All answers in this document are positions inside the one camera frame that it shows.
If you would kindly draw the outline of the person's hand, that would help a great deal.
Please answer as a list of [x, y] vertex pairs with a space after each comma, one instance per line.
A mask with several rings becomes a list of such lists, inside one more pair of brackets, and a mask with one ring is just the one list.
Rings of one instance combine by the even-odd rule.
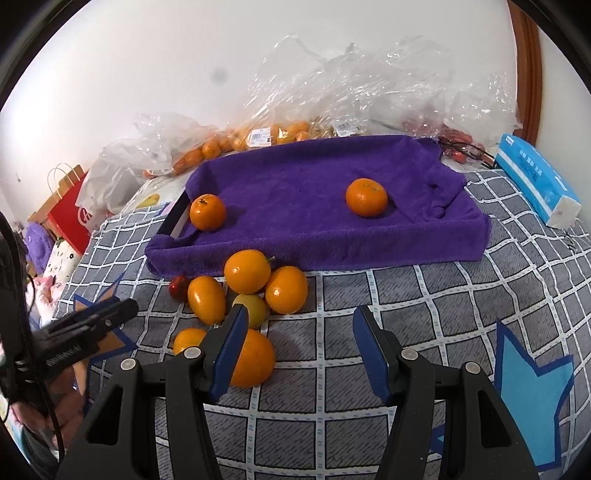
[[[50, 399], [55, 400], [54, 412], [60, 427], [63, 445], [67, 448], [84, 420], [84, 396], [77, 387], [75, 370], [69, 367], [48, 384]], [[32, 433], [38, 434], [46, 442], [58, 447], [56, 428], [50, 417], [44, 417], [32, 405], [16, 402], [11, 405], [16, 419]]]

